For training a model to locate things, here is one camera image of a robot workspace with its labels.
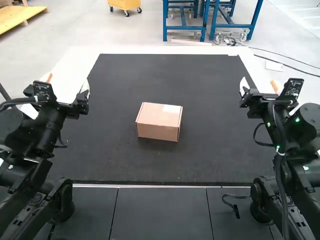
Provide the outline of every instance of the wooden pallet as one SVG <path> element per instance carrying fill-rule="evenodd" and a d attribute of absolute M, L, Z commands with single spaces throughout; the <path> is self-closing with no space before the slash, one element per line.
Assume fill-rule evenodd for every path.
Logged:
<path fill-rule="evenodd" d="M 24 4 L 0 8 L 0 35 L 18 25 L 28 26 L 27 20 L 41 12 L 48 12 L 48 7 Z"/>

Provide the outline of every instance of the black rubber mat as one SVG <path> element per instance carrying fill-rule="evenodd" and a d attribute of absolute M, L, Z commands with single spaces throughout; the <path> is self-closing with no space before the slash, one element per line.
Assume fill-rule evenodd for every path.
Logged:
<path fill-rule="evenodd" d="M 118 188 L 74 187 L 75 212 L 56 225 L 51 240 L 108 240 Z"/>
<path fill-rule="evenodd" d="M 111 240 L 213 240 L 205 188 L 120 188 Z"/>
<path fill-rule="evenodd" d="M 101 54 L 88 76 L 90 111 L 68 119 L 51 176 L 81 182 L 245 184 L 273 175 L 274 150 L 239 108 L 238 56 Z M 142 102 L 183 106 L 179 142 L 137 138 Z M 258 139 L 269 142 L 266 130 Z"/>
<path fill-rule="evenodd" d="M 226 198 L 232 204 L 236 204 L 240 219 L 236 218 L 231 207 L 222 202 L 223 194 L 235 194 L 239 196 L 250 195 L 250 188 L 212 188 L 206 189 L 210 209 L 214 240 L 246 239 L 273 240 L 269 226 L 258 223 L 250 213 L 251 198 L 233 199 Z M 272 228 L 273 234 L 280 234 L 277 228 Z"/>

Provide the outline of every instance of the white label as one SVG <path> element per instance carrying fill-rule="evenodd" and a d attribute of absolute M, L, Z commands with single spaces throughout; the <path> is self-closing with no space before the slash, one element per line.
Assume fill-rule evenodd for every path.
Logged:
<path fill-rule="evenodd" d="M 180 114 L 180 106 L 174 106 L 174 105 L 164 105 L 163 111 L 165 113 L 171 113 L 171 114 Z"/>
<path fill-rule="evenodd" d="M 250 89 L 249 84 L 247 82 L 247 79 L 245 77 L 243 77 L 242 80 L 240 81 L 240 94 L 241 94 L 241 97 L 244 97 L 244 95 L 245 95 L 245 90 L 244 90 L 243 87 L 245 87 L 247 89 Z"/>

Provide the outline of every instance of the cable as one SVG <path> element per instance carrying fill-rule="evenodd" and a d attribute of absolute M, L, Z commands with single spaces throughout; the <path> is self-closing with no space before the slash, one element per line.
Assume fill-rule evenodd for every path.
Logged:
<path fill-rule="evenodd" d="M 226 201 L 225 198 L 233 198 L 233 199 L 248 199 L 250 198 L 250 195 L 243 195 L 243 196 L 239 196 L 239 195 L 234 195 L 234 194 L 229 194 L 226 193 L 222 196 L 222 202 L 226 205 L 228 205 L 230 208 L 232 208 L 232 210 L 235 213 L 235 217 L 237 219 L 240 219 L 240 214 L 239 214 L 239 210 L 238 210 L 238 206 L 236 204 L 231 204 L 230 202 Z"/>
<path fill-rule="evenodd" d="M 275 62 L 275 63 L 278 63 L 278 64 L 282 64 L 283 66 L 286 66 L 287 68 L 290 68 L 290 69 L 293 69 L 293 70 L 296 70 L 298 72 L 301 72 L 301 73 L 304 73 L 304 74 L 308 74 L 308 75 L 311 75 L 311 76 L 314 76 L 314 77 L 317 77 L 317 78 L 320 78 L 320 75 L 317 75 L 317 74 L 313 74 L 313 73 L 310 73 L 310 72 L 306 72 L 306 71 L 303 71 L 303 70 L 300 70 L 300 69 L 297 69 L 293 66 L 290 66 L 290 65 L 287 65 L 283 62 L 280 62 L 280 61 L 276 61 L 276 60 L 273 60 L 273 59 L 270 59 L 270 58 L 267 58 L 265 56 L 260 56 L 260 55 L 257 55 L 257 54 L 254 54 L 256 57 L 258 58 L 262 58 L 262 59 L 265 59 L 265 60 L 269 60 L 271 62 Z"/>
<path fill-rule="evenodd" d="M 305 64 L 305 65 L 307 65 L 307 66 L 310 66 L 310 67 L 313 67 L 313 68 L 316 68 L 316 69 L 320 69 L 320 67 L 313 66 L 313 65 L 311 65 L 311 64 L 305 63 L 305 62 L 303 62 L 303 61 L 297 60 L 297 59 L 292 58 L 292 57 L 289 57 L 289 56 L 282 55 L 282 54 L 280 54 L 280 53 L 276 53 L 276 52 L 273 52 L 273 51 L 264 50 L 264 49 L 257 48 L 257 47 L 248 46 L 248 45 L 246 45 L 245 43 L 243 43 L 243 42 L 241 42 L 241 41 L 236 41 L 236 38 L 234 38 L 234 37 L 223 36 L 223 37 L 222 37 L 222 40 L 223 40 L 223 42 L 224 42 L 225 44 L 227 44 L 227 46 L 234 47 L 234 46 L 238 46 L 238 45 L 244 45 L 244 46 L 247 46 L 247 47 L 250 48 L 250 49 L 256 49 L 256 50 L 261 50 L 261 51 L 265 51 L 265 52 L 268 52 L 268 53 L 276 54 L 276 55 L 279 55 L 279 56 L 282 56 L 282 57 L 291 59 L 291 60 L 293 60 L 293 61 L 296 61 L 296 62 L 298 62 L 298 63 Z M 220 40 L 219 43 L 216 43 L 216 42 L 214 42 L 213 40 L 212 40 L 212 42 L 213 42 L 214 44 L 216 44 L 216 45 L 220 45 L 221 40 Z M 304 73 L 304 74 L 308 74 L 308 75 L 314 76 L 314 77 L 316 77 L 316 78 L 320 78 L 320 75 L 317 75 L 317 74 L 313 74 L 313 73 L 310 73 L 310 72 L 306 72 L 306 71 L 300 70 L 300 69 L 295 68 L 295 67 L 293 67 L 293 66 L 287 65 L 287 64 L 285 64 L 285 63 L 283 63 L 283 62 L 276 61 L 276 60 L 270 59 L 270 58 L 268 58 L 268 57 L 260 56 L 260 55 L 257 55 L 257 54 L 254 54 L 254 55 L 255 55 L 256 57 L 258 57 L 258 58 L 262 58 L 262 59 L 269 60 L 269 61 L 274 62 L 274 63 L 282 64 L 283 66 L 285 66 L 285 67 L 287 67 L 287 68 L 290 68 L 290 69 L 293 69 L 293 70 L 296 70 L 296 71 L 298 71 L 298 72 L 301 72 L 301 73 Z"/>
<path fill-rule="evenodd" d="M 285 157 L 276 155 L 274 157 L 274 171 L 275 171 L 275 181 L 279 188 L 281 205 L 282 205 L 282 236 L 284 240 L 290 240 L 289 238 L 289 225 L 288 225 L 288 203 L 287 203 L 287 196 L 286 190 L 282 183 L 281 179 L 281 163 L 284 161 Z"/>
<path fill-rule="evenodd" d="M 253 140 L 255 141 L 256 144 L 258 144 L 258 145 L 260 145 L 260 146 L 263 146 L 263 147 L 274 147 L 274 145 L 273 145 L 272 143 L 265 143 L 265 142 L 261 142 L 261 141 L 257 141 L 257 140 L 256 140 L 257 131 L 258 131 L 258 129 L 259 129 L 262 125 L 264 125 L 263 122 L 259 123 L 259 124 L 255 127 L 255 129 L 254 129 L 254 131 L 253 131 Z"/>
<path fill-rule="evenodd" d="M 15 105 L 32 104 L 32 103 L 46 102 L 46 101 L 48 101 L 48 99 L 45 96 L 15 98 L 15 99 L 11 99 L 11 100 L 8 100 L 8 101 L 1 103 L 0 104 L 0 112 L 6 110 L 9 107 L 13 107 Z"/>
<path fill-rule="evenodd" d="M 7 91 L 5 90 L 4 86 L 2 86 L 1 83 L 0 83 L 0 93 L 2 94 L 2 96 L 6 101 L 11 100 L 11 97 L 9 96 L 9 94 L 7 93 Z"/>
<path fill-rule="evenodd" d="M 284 57 L 284 58 L 287 58 L 287 59 L 291 59 L 291 60 L 296 61 L 296 62 L 298 62 L 298 63 L 307 65 L 307 66 L 309 66 L 309 67 L 312 67 L 312 68 L 315 68 L 315 69 L 320 69 L 320 67 L 317 67 L 317 66 L 314 66 L 314 65 L 305 63 L 305 62 L 300 61 L 300 60 L 297 60 L 297 59 L 295 59 L 295 58 L 293 58 L 293 57 L 289 57 L 289 56 L 282 55 L 282 54 L 277 53 L 277 52 L 273 52 L 273 51 L 269 51 L 269 50 L 265 50 L 265 49 L 253 47 L 253 46 L 248 46 L 248 48 L 250 48 L 250 49 L 256 49 L 256 50 L 260 50 L 260 51 L 264 51 L 264 52 L 271 53 L 271 54 L 275 54 L 275 55 L 279 55 L 279 56 L 281 56 L 281 57 Z"/>
<path fill-rule="evenodd" d="M 281 120 L 279 116 L 275 113 L 275 105 L 276 104 L 285 104 L 288 101 L 276 100 L 269 102 L 267 105 L 267 109 L 269 114 L 273 116 L 274 124 L 276 129 L 280 135 L 280 145 L 276 149 L 276 155 L 274 157 L 274 172 L 275 172 L 275 181 L 279 188 L 280 200 L 282 205 L 282 236 L 284 240 L 290 240 L 289 236 L 289 211 L 288 211 L 288 203 L 287 203 L 287 196 L 286 190 L 282 181 L 281 177 L 281 164 L 285 162 L 285 153 L 286 153 L 286 136 L 285 131 L 283 129 Z"/>

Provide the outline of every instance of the yellow cart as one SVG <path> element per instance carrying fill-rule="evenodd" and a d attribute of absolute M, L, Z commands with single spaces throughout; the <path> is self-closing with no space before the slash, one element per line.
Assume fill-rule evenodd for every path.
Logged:
<path fill-rule="evenodd" d="M 108 0 L 108 5 L 110 12 L 113 12 L 115 7 L 123 10 L 126 17 L 130 17 L 130 9 L 136 9 L 139 14 L 142 13 L 141 0 Z"/>

